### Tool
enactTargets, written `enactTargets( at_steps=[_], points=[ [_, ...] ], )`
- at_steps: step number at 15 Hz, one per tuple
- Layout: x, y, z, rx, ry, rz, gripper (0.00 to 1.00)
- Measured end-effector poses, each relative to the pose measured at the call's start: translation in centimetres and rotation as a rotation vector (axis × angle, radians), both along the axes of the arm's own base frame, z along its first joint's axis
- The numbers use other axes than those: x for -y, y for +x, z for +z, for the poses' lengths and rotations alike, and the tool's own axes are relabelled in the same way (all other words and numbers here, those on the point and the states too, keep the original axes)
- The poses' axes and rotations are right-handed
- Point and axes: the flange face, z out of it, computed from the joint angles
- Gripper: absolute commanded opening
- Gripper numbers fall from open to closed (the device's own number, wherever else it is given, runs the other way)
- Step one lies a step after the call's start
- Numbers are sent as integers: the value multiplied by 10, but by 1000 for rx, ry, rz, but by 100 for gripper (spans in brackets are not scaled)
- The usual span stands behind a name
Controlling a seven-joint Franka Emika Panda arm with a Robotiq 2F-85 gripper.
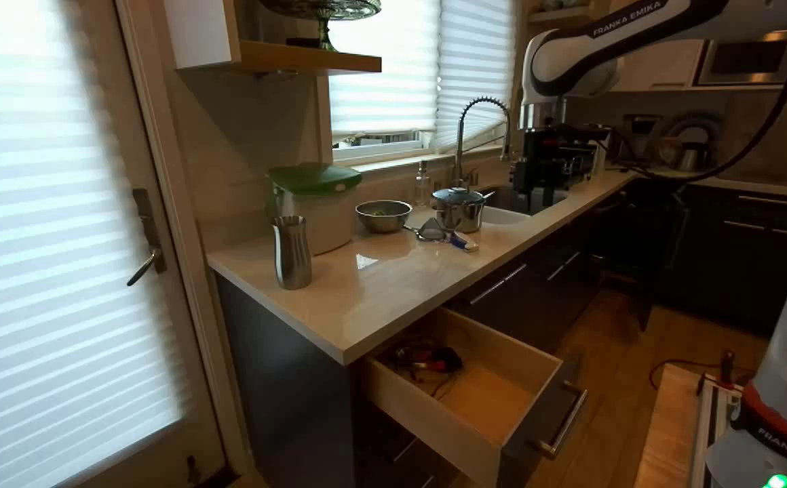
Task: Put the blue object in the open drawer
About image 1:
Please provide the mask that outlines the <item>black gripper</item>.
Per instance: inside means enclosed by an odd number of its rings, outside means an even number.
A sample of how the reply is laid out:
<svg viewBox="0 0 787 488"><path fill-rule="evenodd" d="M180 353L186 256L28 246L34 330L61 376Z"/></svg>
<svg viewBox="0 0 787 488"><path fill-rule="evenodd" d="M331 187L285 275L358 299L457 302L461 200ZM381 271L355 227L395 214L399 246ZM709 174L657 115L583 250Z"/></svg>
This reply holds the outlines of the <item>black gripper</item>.
<svg viewBox="0 0 787 488"><path fill-rule="evenodd" d="M524 135L524 158L514 166L510 185L524 198L524 211L537 214L558 204L558 193L587 177L605 127L555 126Z"/></svg>

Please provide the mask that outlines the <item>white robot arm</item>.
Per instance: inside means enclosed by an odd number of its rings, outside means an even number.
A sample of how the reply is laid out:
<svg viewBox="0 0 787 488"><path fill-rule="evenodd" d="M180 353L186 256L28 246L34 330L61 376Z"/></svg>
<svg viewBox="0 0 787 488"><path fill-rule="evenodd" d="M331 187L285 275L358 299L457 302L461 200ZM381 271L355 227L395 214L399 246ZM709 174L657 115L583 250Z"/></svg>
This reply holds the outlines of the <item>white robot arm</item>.
<svg viewBox="0 0 787 488"><path fill-rule="evenodd" d="M564 151L574 142L598 142L598 130L568 123L568 100L605 86L617 59L659 40L745 40L787 31L787 0L632 0L600 20L555 27L526 40L521 55L521 134L526 166ZM787 78L757 134L727 160L693 180L711 180L739 166L779 123Z"/></svg>

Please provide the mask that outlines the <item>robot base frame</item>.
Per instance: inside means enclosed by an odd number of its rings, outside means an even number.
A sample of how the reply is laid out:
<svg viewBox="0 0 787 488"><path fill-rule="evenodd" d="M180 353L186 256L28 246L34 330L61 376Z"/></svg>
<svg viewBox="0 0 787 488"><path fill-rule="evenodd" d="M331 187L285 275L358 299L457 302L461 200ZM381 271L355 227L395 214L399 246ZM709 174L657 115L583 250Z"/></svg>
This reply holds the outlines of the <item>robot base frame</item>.
<svg viewBox="0 0 787 488"><path fill-rule="evenodd" d="M691 488L787 488L787 299L754 376L711 418L720 431L695 443Z"/></svg>

